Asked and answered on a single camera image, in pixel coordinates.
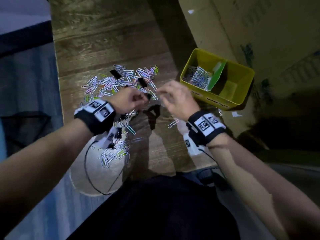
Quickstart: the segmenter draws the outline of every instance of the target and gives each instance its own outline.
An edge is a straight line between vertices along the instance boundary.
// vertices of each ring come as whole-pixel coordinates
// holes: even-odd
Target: person's left hand
[[[112,104],[118,114],[129,113],[132,110],[138,112],[149,102],[148,98],[136,88],[122,88],[112,97],[108,98],[108,102]]]

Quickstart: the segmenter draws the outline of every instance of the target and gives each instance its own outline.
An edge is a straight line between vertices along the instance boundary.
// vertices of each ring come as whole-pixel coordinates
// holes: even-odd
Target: hand
[[[112,104],[115,111],[121,115],[129,113],[134,109],[139,112],[149,102],[143,92],[130,87],[120,89],[108,101]]]
[[[169,112],[178,119],[188,121],[191,115],[200,110],[190,90],[177,81],[167,82],[157,92]]]

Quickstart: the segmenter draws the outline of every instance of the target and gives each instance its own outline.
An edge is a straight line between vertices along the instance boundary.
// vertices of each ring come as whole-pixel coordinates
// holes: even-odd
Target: plastic box
[[[222,75],[211,89],[206,91],[182,80],[188,72],[189,66],[200,66],[207,72],[213,72],[213,68],[218,62],[226,61],[226,66]],[[251,82],[254,78],[254,70],[241,64],[223,59],[203,49],[196,48],[193,50],[186,66],[184,67],[180,82],[187,86],[192,95],[208,104],[222,110],[229,110],[240,105],[245,100]]]

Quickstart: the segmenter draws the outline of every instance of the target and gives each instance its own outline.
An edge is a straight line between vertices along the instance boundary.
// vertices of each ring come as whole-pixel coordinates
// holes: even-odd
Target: forearm
[[[60,181],[92,133],[79,119],[0,164],[0,212],[7,234]]]
[[[319,228],[316,204],[227,134],[215,137],[208,147],[242,200],[277,238],[298,235],[301,224],[311,231]]]

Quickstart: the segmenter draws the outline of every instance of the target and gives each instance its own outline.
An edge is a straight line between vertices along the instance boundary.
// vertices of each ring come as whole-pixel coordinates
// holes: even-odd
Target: person's left arm
[[[142,109],[148,100],[137,89],[123,88],[108,101],[124,114]],[[0,163],[0,239],[58,184],[92,136],[75,119]]]

